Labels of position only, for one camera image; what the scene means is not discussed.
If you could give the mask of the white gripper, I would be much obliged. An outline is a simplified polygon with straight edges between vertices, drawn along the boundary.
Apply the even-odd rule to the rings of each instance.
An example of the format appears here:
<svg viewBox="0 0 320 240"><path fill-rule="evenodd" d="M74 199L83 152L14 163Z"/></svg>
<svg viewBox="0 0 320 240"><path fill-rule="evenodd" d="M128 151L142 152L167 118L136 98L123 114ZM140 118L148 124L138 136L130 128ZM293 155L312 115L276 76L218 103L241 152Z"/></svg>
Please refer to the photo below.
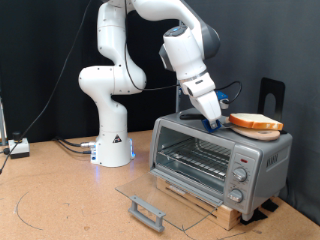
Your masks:
<svg viewBox="0 0 320 240"><path fill-rule="evenodd" d="M221 116L221 109L215 93L215 83L208 73L181 82L183 93L189 96L192 105L205 116L207 125L211 129L218 126L217 119Z"/></svg>

